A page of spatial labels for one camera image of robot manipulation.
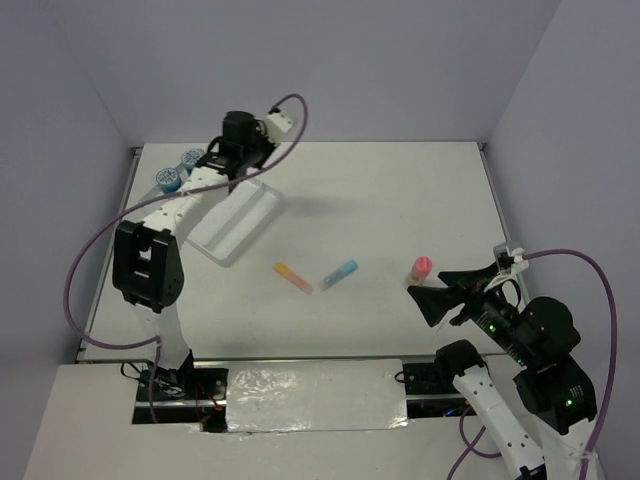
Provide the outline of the blue slime jar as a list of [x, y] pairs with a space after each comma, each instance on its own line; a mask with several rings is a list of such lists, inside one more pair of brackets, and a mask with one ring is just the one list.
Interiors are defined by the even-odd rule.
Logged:
[[200, 148], [184, 151], [181, 155], [181, 167], [190, 175], [203, 155], [204, 150]]
[[166, 167], [155, 175], [156, 187], [161, 194], [176, 192], [182, 186], [181, 172], [177, 168]]

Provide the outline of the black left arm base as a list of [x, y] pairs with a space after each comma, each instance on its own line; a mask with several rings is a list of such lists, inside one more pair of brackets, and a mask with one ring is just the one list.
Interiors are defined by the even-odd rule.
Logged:
[[205, 433], [225, 433], [229, 370], [198, 366], [192, 357], [177, 370], [147, 361], [123, 362], [120, 375], [136, 383], [132, 423], [193, 424]]

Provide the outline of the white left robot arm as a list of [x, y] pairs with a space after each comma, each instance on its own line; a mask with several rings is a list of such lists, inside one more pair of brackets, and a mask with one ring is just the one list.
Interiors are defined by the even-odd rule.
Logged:
[[191, 231], [232, 188], [226, 183], [259, 169], [296, 121], [280, 109], [259, 120], [244, 111], [227, 113], [222, 134], [198, 158], [175, 196], [138, 222], [121, 222], [115, 234], [113, 285], [141, 323], [159, 338], [154, 364], [165, 369], [160, 387], [175, 399], [189, 396], [196, 374], [183, 366], [191, 350], [180, 326], [176, 302], [184, 287], [180, 251]]

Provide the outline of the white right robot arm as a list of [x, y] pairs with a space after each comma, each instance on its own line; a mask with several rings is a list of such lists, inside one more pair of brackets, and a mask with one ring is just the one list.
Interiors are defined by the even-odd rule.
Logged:
[[595, 479], [587, 444], [597, 420], [592, 381], [571, 355], [580, 343], [569, 309], [551, 297], [526, 306], [510, 303], [503, 287], [516, 286], [513, 270], [497, 265], [442, 272], [440, 287], [411, 285], [407, 292], [431, 327], [449, 311], [454, 326], [474, 323], [519, 367], [513, 382], [534, 416], [533, 440], [494, 386], [486, 362], [468, 340], [435, 354], [435, 380], [457, 391], [482, 422], [513, 479]]

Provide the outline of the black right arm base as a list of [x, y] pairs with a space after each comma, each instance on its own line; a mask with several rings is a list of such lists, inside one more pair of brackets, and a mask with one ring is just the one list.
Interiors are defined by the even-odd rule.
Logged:
[[459, 418], [466, 399], [448, 382], [433, 361], [403, 362], [394, 380], [404, 387], [411, 420]]

